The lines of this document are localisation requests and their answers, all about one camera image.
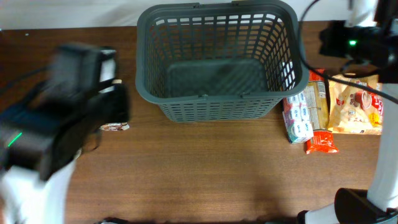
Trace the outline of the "dark grey plastic basket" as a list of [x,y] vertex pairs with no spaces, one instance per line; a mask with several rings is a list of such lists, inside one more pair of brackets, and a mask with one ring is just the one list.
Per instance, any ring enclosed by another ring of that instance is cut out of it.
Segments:
[[298,24],[282,1],[152,6],[137,22],[136,89],[179,123],[263,117],[307,86]]

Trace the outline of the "orange spaghetti pasta packet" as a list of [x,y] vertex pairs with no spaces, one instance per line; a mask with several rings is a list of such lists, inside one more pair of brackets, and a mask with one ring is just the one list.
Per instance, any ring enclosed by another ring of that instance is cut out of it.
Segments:
[[306,154],[312,152],[336,153],[333,134],[328,130],[329,109],[325,81],[315,72],[309,71],[308,84],[304,89],[313,137],[306,142]]

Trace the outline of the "yellow instant coffee bag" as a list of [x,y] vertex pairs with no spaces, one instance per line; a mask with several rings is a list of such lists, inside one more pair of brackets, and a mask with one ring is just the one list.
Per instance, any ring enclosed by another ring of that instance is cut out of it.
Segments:
[[382,133],[382,98],[366,90],[329,81],[330,116],[328,130],[342,134]]

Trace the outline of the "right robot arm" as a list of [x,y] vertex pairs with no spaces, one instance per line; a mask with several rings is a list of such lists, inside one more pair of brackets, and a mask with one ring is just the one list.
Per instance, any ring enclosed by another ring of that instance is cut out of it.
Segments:
[[302,211],[299,223],[397,222],[397,18],[396,1],[351,1],[345,21],[331,21],[320,32],[322,55],[346,58],[348,65],[374,70],[325,75],[329,84],[328,128],[343,133],[379,133],[373,182],[367,190],[341,188],[333,203]]

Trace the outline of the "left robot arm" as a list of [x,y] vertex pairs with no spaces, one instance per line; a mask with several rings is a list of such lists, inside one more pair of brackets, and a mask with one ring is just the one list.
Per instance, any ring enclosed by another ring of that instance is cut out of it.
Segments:
[[1,113],[5,223],[63,223],[76,160],[101,127],[129,121],[129,95],[111,47],[61,45],[49,77]]

